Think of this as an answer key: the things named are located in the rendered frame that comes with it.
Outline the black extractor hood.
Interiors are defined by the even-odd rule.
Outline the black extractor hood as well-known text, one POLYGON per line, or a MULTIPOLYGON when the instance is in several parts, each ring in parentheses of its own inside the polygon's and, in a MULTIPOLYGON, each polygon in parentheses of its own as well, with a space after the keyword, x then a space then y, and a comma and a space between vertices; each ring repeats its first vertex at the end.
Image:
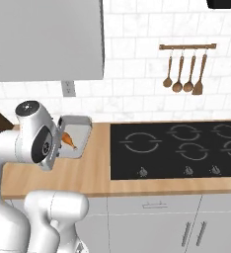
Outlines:
POLYGON ((206 0, 210 9, 231 9, 231 0, 206 0))

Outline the grey drawer front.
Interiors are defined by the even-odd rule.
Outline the grey drawer front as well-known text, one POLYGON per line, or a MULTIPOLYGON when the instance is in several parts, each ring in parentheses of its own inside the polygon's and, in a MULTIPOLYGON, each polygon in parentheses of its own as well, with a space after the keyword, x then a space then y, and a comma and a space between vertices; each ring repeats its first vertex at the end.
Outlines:
POLYGON ((143 196, 108 198, 109 214, 144 214, 161 212, 195 212, 201 195, 143 196), (144 209, 146 203, 167 204, 166 209, 144 209))
POLYGON ((231 211, 231 194, 203 195, 199 211, 231 211))

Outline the small wooden spoon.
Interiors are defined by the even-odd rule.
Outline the small wooden spoon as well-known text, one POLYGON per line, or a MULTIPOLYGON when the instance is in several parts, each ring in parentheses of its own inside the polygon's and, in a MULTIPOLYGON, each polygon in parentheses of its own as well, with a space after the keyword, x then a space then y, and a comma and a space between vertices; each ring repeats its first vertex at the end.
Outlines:
MULTIPOLYGON (((169 57, 169 66, 168 66, 168 73, 171 73, 172 68, 172 56, 169 57)), ((163 81, 163 86, 168 88, 172 85, 172 79, 170 76, 167 76, 167 78, 163 81)))

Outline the grey wall cupboard door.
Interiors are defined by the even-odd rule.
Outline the grey wall cupboard door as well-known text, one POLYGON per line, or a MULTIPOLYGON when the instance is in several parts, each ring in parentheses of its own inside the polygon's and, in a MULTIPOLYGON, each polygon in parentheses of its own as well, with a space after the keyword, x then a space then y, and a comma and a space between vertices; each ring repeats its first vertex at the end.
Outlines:
POLYGON ((0 82, 101 80, 103 0, 0 0, 0 82))

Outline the black hob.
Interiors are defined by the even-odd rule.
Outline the black hob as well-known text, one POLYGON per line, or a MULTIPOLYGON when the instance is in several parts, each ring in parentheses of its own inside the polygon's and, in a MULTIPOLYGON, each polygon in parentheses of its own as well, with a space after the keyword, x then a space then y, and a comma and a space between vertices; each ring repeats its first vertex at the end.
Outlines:
POLYGON ((111 125, 113 180, 213 177, 231 177, 231 121, 111 125))

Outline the grey base cupboard door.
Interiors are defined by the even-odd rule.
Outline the grey base cupboard door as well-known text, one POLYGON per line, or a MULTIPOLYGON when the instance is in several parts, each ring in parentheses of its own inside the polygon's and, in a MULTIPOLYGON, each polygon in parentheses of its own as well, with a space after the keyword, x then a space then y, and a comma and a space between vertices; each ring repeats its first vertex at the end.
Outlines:
POLYGON ((90 198, 89 211, 76 229, 89 253, 110 253, 107 199, 90 198))
POLYGON ((200 212, 197 215, 188 253, 231 253, 231 211, 200 212), (207 226, 199 246, 196 246, 201 224, 207 226))
POLYGON ((111 253, 185 253, 187 222, 194 213, 118 214, 109 216, 111 253))

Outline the wooden utensil rail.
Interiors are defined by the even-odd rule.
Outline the wooden utensil rail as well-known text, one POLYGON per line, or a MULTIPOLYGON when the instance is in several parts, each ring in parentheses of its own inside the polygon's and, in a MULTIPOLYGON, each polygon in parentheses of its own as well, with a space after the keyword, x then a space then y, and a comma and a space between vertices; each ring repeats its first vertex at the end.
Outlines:
POLYGON ((166 49, 216 49, 217 43, 211 44, 159 44, 160 50, 166 49))

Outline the wooden spatula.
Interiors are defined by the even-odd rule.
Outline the wooden spatula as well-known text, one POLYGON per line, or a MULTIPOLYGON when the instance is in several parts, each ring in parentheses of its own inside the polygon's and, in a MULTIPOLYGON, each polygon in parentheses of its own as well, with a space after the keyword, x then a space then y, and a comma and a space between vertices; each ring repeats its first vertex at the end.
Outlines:
POLYGON ((203 85, 202 85, 201 79, 202 79, 204 67, 205 67, 205 64, 206 64, 206 60, 207 60, 207 54, 205 53, 202 56, 199 78, 198 78, 197 82, 195 83, 195 85, 192 89, 192 94, 193 95, 201 95, 202 94, 203 85))

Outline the grey wall socket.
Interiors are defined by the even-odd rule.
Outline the grey wall socket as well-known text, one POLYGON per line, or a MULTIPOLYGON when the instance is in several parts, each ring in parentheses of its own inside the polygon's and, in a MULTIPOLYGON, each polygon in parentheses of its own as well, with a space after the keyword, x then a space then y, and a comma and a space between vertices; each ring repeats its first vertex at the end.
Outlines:
POLYGON ((62 81, 61 82, 62 94, 64 97, 75 97, 75 84, 73 81, 62 81))

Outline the large wooden spoon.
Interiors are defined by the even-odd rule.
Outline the large wooden spoon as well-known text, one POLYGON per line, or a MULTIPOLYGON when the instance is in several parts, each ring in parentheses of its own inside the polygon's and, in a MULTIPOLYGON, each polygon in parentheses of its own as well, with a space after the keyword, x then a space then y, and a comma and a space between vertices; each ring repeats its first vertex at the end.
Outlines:
POLYGON ((178 75, 178 80, 177 82, 173 85, 172 90, 176 93, 179 93, 183 89, 183 85, 181 83, 181 74, 183 70, 183 65, 184 65, 184 57, 180 57, 180 65, 179 65, 179 75, 178 75))
POLYGON ((192 77, 193 77, 194 65, 195 65, 195 56, 192 57, 189 80, 187 83, 184 84, 184 87, 183 87, 185 92, 190 92, 193 89, 192 77))

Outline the orange chicken drumstick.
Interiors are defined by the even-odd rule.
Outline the orange chicken drumstick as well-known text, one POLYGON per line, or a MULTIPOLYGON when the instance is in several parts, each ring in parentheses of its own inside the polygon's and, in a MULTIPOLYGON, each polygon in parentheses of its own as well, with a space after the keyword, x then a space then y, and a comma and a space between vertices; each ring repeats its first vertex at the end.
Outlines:
POLYGON ((73 143, 73 140, 72 140, 71 136, 67 132, 64 132, 62 134, 62 141, 64 143, 70 145, 73 149, 77 148, 77 146, 73 143))

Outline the grey meat container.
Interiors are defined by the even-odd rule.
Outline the grey meat container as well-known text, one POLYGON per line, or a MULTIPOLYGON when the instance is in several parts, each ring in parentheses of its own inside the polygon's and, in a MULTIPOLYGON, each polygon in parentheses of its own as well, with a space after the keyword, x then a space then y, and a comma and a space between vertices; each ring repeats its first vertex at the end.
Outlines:
POLYGON ((87 116, 61 116, 64 122, 64 131, 67 132, 73 143, 77 146, 73 149, 64 143, 61 138, 61 148, 59 149, 60 158, 78 159, 82 156, 92 131, 92 121, 87 116))

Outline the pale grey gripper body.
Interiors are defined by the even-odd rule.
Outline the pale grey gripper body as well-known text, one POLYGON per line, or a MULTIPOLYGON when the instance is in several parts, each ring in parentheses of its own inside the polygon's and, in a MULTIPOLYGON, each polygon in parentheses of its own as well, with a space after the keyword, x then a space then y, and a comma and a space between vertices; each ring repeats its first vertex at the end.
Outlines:
POLYGON ((61 148, 61 138, 64 131, 63 118, 59 118, 57 124, 52 125, 51 135, 52 135, 52 145, 51 149, 40 163, 40 168, 43 171, 51 171, 54 165, 55 158, 59 154, 59 149, 61 148))

